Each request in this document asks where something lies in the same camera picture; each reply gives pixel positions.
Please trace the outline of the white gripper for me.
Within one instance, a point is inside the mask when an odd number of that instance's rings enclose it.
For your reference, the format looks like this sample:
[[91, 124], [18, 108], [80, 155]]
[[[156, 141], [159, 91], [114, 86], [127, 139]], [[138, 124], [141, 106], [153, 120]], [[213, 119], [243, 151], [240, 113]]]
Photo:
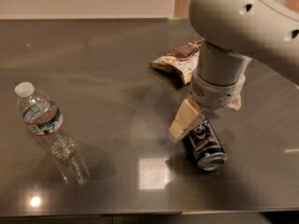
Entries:
[[201, 107], [214, 111], [228, 106], [238, 111], [242, 106], [241, 91], [245, 81], [246, 77], [242, 75], [233, 85], [218, 86], [204, 81], [193, 72], [190, 83], [193, 98], [187, 98], [181, 103], [168, 130], [170, 140], [173, 143], [180, 141], [205, 119]]

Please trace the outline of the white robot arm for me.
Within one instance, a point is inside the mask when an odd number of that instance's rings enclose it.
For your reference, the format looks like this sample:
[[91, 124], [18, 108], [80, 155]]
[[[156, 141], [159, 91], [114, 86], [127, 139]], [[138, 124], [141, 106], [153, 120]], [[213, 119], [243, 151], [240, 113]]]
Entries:
[[172, 142], [203, 121], [204, 108], [223, 108], [240, 94], [252, 60], [293, 83], [299, 81], [298, 15], [284, 7], [284, 1], [191, 0], [190, 23], [203, 41], [191, 96], [182, 102], [168, 131]]

